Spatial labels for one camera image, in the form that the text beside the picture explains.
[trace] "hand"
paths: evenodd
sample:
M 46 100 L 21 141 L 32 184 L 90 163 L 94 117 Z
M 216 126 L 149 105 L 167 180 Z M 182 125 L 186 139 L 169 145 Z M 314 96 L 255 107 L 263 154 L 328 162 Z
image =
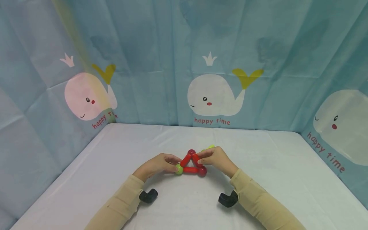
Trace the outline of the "hand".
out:
M 199 164 L 211 164 L 229 178 L 232 178 L 239 169 L 221 147 L 206 149 L 198 153 L 198 156 L 201 158 Z
M 166 173 L 175 173 L 178 170 L 176 165 L 179 164 L 179 162 L 181 162 L 181 159 L 174 155 L 160 153 L 142 164 L 133 175 L 141 181 L 146 182 L 148 178 L 162 171 Z

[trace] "beige sleeve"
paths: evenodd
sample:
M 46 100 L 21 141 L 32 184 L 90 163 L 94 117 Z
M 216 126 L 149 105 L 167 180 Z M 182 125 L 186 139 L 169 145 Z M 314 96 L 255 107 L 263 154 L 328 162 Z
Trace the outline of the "beige sleeve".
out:
M 144 182 L 130 175 L 116 193 L 98 210 L 85 230 L 120 230 L 137 211 Z
M 230 184 L 238 194 L 239 203 L 267 230 L 305 230 L 287 208 L 241 169 L 231 178 Z

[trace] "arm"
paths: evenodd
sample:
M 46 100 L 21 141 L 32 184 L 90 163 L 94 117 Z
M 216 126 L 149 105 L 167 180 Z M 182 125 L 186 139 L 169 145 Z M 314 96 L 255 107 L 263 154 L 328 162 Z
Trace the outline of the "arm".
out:
M 199 164 L 211 164 L 230 180 L 239 203 L 267 230 L 305 230 L 297 218 L 257 182 L 239 169 L 220 147 L 198 153 Z
M 176 172 L 175 165 L 180 161 L 174 155 L 161 153 L 142 164 L 98 210 L 84 230 L 120 230 L 137 211 L 146 180 L 162 171 Z
M 238 194 L 240 205 L 267 230 L 305 230 L 285 206 L 241 169 L 231 178 L 230 184 Z
M 130 175 L 116 193 L 98 210 L 85 230 L 120 230 L 137 211 L 144 182 Z

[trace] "white tablecloth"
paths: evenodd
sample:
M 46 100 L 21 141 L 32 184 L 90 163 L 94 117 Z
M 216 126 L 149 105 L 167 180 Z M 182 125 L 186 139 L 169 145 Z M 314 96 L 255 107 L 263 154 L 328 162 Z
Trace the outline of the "white tablecloth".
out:
M 366 230 L 368 211 L 296 133 L 109 124 L 11 230 L 82 230 L 143 162 L 160 152 L 183 158 L 189 149 L 221 146 L 230 159 L 283 203 L 310 230 Z M 159 196 L 140 205 L 124 230 L 263 229 L 240 205 L 224 208 L 229 179 L 164 175 L 145 190 Z

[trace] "wrist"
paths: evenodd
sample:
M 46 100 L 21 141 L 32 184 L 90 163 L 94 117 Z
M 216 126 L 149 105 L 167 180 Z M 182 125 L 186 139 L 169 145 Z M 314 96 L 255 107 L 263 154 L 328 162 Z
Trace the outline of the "wrist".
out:
M 137 168 L 137 170 L 135 170 L 133 176 L 135 176 L 136 178 L 140 179 L 143 182 L 146 182 L 146 180 L 149 178 L 149 172 L 147 172 L 147 170 L 145 170 L 145 168 L 142 165 L 141 167 Z
M 225 175 L 227 175 L 230 179 L 235 175 L 235 173 L 238 171 L 238 167 L 232 163 L 229 165 L 226 169 Z

